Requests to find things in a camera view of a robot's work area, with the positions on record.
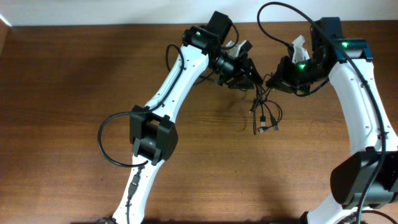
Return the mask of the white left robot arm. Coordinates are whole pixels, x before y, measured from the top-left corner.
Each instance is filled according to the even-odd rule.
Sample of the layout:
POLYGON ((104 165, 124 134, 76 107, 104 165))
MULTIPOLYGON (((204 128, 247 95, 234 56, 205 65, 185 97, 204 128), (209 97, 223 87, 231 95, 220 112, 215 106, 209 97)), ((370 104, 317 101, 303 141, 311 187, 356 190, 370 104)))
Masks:
POLYGON ((155 176, 162 164, 174 152, 178 134, 175 122, 179 109, 198 77, 206 70, 219 75, 216 82, 230 89, 252 90, 263 83, 254 63, 248 57, 252 45, 224 41, 234 28, 225 14, 214 12, 206 25, 192 26, 184 31, 182 46, 176 46, 178 57, 157 93, 144 107, 134 106, 131 111, 108 117, 101 128, 112 119, 129 117, 129 138, 132 144, 132 162, 125 164, 104 157, 110 163, 131 170, 119 207, 103 223, 141 223, 155 176))

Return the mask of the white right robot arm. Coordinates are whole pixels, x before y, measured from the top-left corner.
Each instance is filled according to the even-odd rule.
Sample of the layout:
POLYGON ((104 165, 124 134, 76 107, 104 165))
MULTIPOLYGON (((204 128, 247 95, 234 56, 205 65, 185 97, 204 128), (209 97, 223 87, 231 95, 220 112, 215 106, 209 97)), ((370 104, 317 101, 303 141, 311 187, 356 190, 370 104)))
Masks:
POLYGON ((331 192, 301 223, 359 223, 361 215, 397 202, 397 134, 374 81, 373 55, 364 39, 343 36, 337 17, 311 23, 312 55, 298 38, 267 81, 269 88, 308 96, 311 85, 333 86, 349 132, 350 156, 333 169, 331 192))

